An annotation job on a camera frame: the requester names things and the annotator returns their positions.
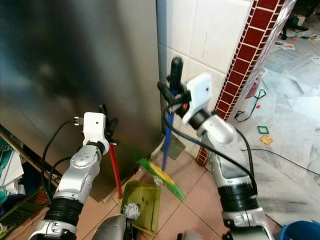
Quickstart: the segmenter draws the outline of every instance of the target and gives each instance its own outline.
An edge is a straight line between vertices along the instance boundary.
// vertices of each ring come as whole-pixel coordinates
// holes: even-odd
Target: black handle
[[[173,96],[173,94],[170,92],[169,88],[167,87],[167,85],[163,84],[162,82],[158,82],[156,84],[156,86],[158,87],[158,89],[160,90],[160,93],[162,94],[162,96],[164,97],[164,99],[171,104],[174,100],[175,97]]]
[[[107,111],[107,107],[105,104],[99,105],[99,112],[105,115],[104,135],[107,139],[110,139],[116,130],[119,119],[117,117],[115,117],[112,120],[109,120],[108,111]]]
[[[170,70],[170,77],[169,77],[169,88],[172,93],[180,94],[182,93],[181,87],[181,76],[182,76],[182,69],[184,67],[184,62],[180,57],[175,57],[171,61],[171,70]]]

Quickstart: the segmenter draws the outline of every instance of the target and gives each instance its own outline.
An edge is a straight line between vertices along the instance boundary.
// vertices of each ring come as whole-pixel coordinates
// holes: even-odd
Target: green dustpan
[[[129,181],[125,185],[120,213],[123,214],[124,205],[137,204],[140,216],[137,220],[132,221],[132,225],[155,236],[158,231],[160,194],[160,187],[136,180]]]

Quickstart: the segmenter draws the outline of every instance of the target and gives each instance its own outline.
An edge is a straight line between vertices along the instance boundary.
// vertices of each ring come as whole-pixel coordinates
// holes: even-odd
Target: green broom bristles
[[[143,167],[152,175],[159,177],[164,185],[172,192],[174,195],[177,196],[178,199],[181,201],[185,198],[184,193],[181,191],[181,189],[175,184],[175,182],[163,171],[160,169],[158,171],[161,172],[161,174],[158,174],[151,166],[151,162],[149,162],[147,159],[142,158],[138,161],[139,164],[143,165]]]

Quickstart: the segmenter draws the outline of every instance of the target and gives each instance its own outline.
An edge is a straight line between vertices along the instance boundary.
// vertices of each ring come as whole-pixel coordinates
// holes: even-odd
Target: crumpled paper
[[[123,215],[132,220],[137,220],[140,216],[139,207],[135,203],[129,203],[123,206]]]

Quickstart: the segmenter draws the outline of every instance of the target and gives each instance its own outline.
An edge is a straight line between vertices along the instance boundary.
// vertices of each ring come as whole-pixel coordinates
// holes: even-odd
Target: stainless steel refrigerator
[[[0,14],[1,125],[41,156],[63,121],[106,104],[119,118],[121,178],[130,175],[161,141],[156,1],[1,0]],[[48,162],[82,140],[81,128],[66,126]],[[100,167],[96,200],[115,187],[109,156]]]

